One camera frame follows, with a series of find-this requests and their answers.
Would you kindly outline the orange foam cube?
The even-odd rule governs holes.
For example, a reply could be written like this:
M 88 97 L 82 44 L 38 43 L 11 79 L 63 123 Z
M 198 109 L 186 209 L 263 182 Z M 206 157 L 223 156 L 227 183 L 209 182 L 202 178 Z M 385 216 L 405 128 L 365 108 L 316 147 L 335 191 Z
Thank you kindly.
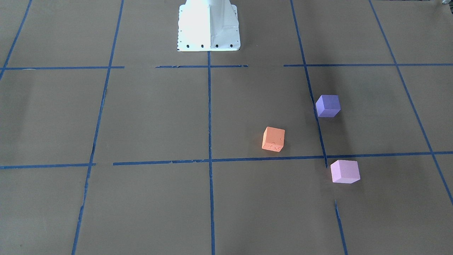
M 267 126 L 263 134 L 262 149 L 280 152 L 284 147 L 285 130 Z

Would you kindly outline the dark purple foam cube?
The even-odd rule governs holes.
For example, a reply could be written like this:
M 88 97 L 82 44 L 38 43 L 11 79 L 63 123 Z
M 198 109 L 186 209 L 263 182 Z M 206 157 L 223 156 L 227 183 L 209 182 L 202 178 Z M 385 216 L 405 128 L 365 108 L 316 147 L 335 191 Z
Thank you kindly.
M 315 103 L 317 116 L 333 118 L 341 111 L 338 95 L 321 95 Z

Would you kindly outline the brown paper table cover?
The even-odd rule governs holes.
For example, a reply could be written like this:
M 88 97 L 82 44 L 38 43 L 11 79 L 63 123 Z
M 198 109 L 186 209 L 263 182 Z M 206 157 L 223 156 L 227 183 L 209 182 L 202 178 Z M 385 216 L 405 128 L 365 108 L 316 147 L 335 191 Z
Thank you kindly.
M 452 254 L 450 7 L 231 3 L 179 52 L 184 0 L 1 1 L 2 255 Z

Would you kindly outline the light pink foam cube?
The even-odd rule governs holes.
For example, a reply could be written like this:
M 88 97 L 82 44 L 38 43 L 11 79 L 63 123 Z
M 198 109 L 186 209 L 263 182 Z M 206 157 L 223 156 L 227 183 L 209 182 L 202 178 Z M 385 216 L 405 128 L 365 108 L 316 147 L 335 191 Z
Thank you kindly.
M 330 170 L 333 183 L 351 184 L 361 179 L 357 161 L 337 160 Z

